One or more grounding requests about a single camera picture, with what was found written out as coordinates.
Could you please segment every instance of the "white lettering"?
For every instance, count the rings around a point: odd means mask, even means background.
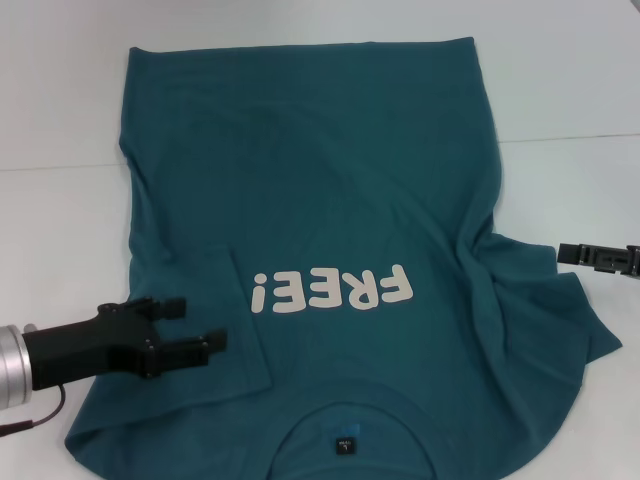
[[[273,311],[276,313],[293,313],[304,310],[307,306],[302,288],[300,272],[277,272],[273,279],[277,282],[288,282],[283,287],[276,287],[273,294],[276,297],[291,297],[290,302],[276,302]]]
[[[380,280],[380,286],[382,288],[394,288],[398,290],[393,292],[384,292],[382,294],[382,301],[386,303],[401,302],[402,300],[409,300],[413,297],[413,289],[409,283],[407,275],[404,273],[402,265],[394,265],[391,267],[392,277],[383,278]]]
[[[260,285],[263,285],[267,281],[267,276],[264,273],[259,273],[254,278],[258,284],[253,287],[253,296],[251,297],[251,311],[253,313],[260,313],[264,308],[265,289]]]
[[[351,303],[353,308],[369,310],[378,306],[378,288],[371,270],[362,272],[362,280],[364,282],[361,282],[350,273],[343,273],[342,279],[353,288],[349,294],[349,303]],[[367,296],[366,302],[360,300],[363,295]]]
[[[335,308],[342,305],[342,293],[340,292],[340,271],[337,268],[312,268],[311,275],[325,277],[324,282],[313,282],[310,285],[312,292],[326,292],[326,297],[311,297],[309,305],[317,308]]]

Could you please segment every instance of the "robotic arm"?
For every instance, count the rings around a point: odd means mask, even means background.
[[[153,322],[184,317],[186,301],[152,298],[98,307],[85,322],[21,334],[14,325],[0,327],[0,410],[29,402],[33,390],[59,386],[62,399],[56,411],[39,422],[0,426],[0,436],[33,428],[53,418],[64,404],[63,384],[109,372],[128,372],[154,378],[169,370],[207,365],[222,352],[227,332],[163,342]]]

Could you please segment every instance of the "neckline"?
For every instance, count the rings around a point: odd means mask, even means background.
[[[282,404],[249,446],[242,480],[268,480],[278,450],[296,425],[323,408],[349,403],[379,409],[402,423],[431,462],[433,480],[463,478],[452,439],[438,431],[424,410],[385,385],[344,379],[300,389]]]

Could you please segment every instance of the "white surface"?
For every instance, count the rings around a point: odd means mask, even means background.
[[[640,133],[629,0],[4,0],[0,165],[104,165],[127,52],[473,36],[501,140]]]
[[[640,132],[640,14],[628,0],[5,0],[1,10],[2,324],[82,320],[126,297],[130,200],[117,133],[134,45],[471,35],[503,142]],[[501,233],[551,245],[640,243],[640,137],[501,148]],[[640,478],[640,284],[576,271],[625,348],[589,368],[565,427],[516,480]],[[0,478],[95,478],[62,445],[89,385],[69,386],[68,406],[49,424],[0,439]],[[36,392],[0,412],[0,423],[39,418],[56,402],[54,390]]]

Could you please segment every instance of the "silver cylinder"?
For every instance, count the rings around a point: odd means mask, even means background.
[[[0,327],[0,410],[27,403],[31,389],[31,362],[20,330]]]

